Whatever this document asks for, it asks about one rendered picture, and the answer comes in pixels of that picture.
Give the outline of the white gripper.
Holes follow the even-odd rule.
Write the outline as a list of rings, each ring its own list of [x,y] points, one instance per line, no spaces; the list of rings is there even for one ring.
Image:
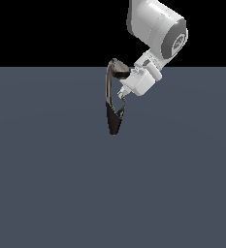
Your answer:
[[[117,96],[122,99],[131,92],[137,96],[143,96],[161,78],[162,75],[158,68],[150,59],[145,58],[142,64],[136,64],[130,76],[122,81],[122,88]]]

